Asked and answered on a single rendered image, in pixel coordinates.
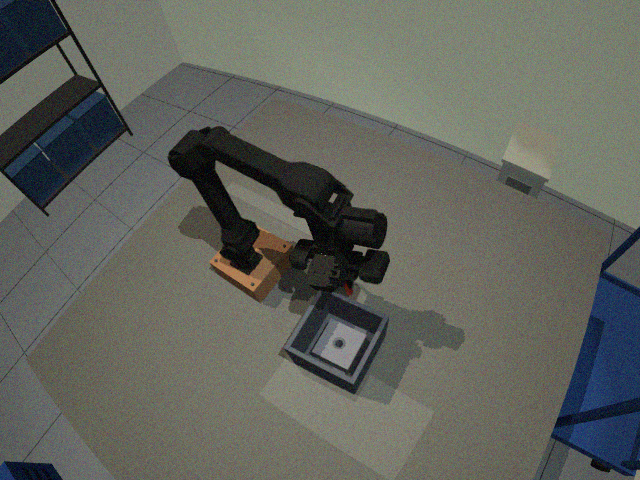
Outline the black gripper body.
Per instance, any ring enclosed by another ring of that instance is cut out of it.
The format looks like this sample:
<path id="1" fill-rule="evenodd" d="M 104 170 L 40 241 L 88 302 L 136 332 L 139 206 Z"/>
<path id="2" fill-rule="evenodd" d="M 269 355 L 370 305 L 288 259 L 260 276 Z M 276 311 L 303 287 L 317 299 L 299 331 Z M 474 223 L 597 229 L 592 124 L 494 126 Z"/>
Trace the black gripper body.
<path id="1" fill-rule="evenodd" d="M 289 262 L 294 269 L 305 270 L 308 259 L 313 259 L 313 251 L 324 255 L 340 253 L 348 266 L 346 271 L 350 274 L 358 274 L 365 283 L 379 284 L 387 271 L 390 258 L 387 252 L 368 249 L 365 257 L 363 252 L 352 251 L 354 244 L 344 243 L 341 240 L 321 245 L 314 240 L 300 239 L 289 256 Z"/>

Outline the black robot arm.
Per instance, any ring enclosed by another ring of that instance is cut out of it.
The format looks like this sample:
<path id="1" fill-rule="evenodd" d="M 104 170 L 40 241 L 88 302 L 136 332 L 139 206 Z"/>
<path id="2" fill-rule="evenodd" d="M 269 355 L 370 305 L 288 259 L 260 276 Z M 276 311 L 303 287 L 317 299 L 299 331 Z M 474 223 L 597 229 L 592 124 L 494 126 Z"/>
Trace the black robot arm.
<path id="1" fill-rule="evenodd" d="M 221 256 L 247 275 L 263 259 L 252 247 L 261 231 L 255 222 L 239 214 L 216 173 L 216 161 L 275 191 L 295 217 L 306 219 L 318 244 L 341 240 L 379 249 L 384 242 L 387 232 L 384 213 L 352 207 L 354 194 L 328 171 L 304 161 L 284 161 L 231 135 L 222 126 L 190 130 L 169 151 L 168 161 L 179 176 L 193 181 L 221 225 L 224 245 L 219 252 Z M 336 199 L 328 202 L 333 193 L 338 194 Z M 312 252 L 306 284 L 329 293 L 344 287 L 348 276 L 345 258 L 340 253 Z"/>

